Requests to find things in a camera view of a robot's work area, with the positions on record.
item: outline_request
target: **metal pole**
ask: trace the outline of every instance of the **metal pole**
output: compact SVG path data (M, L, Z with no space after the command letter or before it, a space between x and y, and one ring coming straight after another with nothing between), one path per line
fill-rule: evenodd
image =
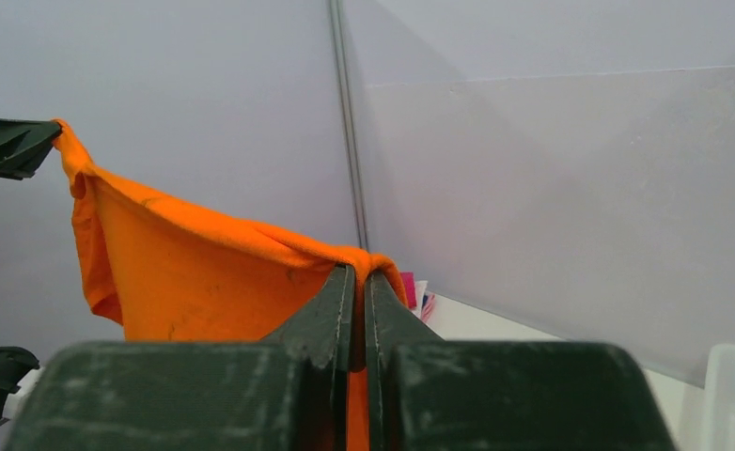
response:
M346 150L348 151L348 169L351 176L351 192L353 212L356 218L356 233L359 247L370 250L368 243L368 224L365 214L365 196L362 190L362 173L359 168L359 152L356 149L356 132L353 125L351 87L348 78L345 39L343 38L341 0L329 0L329 16L332 24L332 41L335 47L337 64L337 83L340 89L340 108L343 115Z

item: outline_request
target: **orange cloth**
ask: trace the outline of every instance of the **orange cloth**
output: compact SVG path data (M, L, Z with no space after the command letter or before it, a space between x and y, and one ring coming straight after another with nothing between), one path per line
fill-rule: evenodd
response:
M383 271L405 300L388 257L235 219L116 176L56 121L83 290L91 311L121 324L127 340L259 340L314 296L338 263L356 272L353 325L361 343L371 272ZM364 353L364 345L356 348ZM352 358L364 362L364 355ZM365 371L351 375L351 450L368 449L367 387Z

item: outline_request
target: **green plastic part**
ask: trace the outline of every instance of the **green plastic part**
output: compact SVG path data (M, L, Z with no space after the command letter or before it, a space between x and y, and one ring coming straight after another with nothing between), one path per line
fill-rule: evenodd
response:
M60 132L53 121L0 119L0 177L33 177Z
M391 360L388 451L677 451L638 364L612 345L400 344Z
M5 449L306 451L306 379L278 345L75 345L45 367Z
M331 442L322 449L346 449L348 373L356 341L352 340L355 283L352 267L336 266L314 298L261 340L281 345L291 357L307 364L305 389L315 402L307 403L306 414L317 418L320 426L315 430L323 431L317 435L326 439L306 441Z
M441 343L444 340L403 305L387 278L375 272L365 284L365 347L369 434L371 451L397 449L392 423L397 422L390 406L393 382L388 379L391 356L398 345ZM447 398L449 392L433 388L433 396Z

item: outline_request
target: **white backdrop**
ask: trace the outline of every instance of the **white backdrop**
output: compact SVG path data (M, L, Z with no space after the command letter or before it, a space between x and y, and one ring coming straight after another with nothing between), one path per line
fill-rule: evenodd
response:
M735 1L346 5L373 250L702 383L735 342Z
M64 117L111 171L356 244L325 0L0 2L0 117ZM71 205L57 154L0 180L0 346L121 337L83 300Z

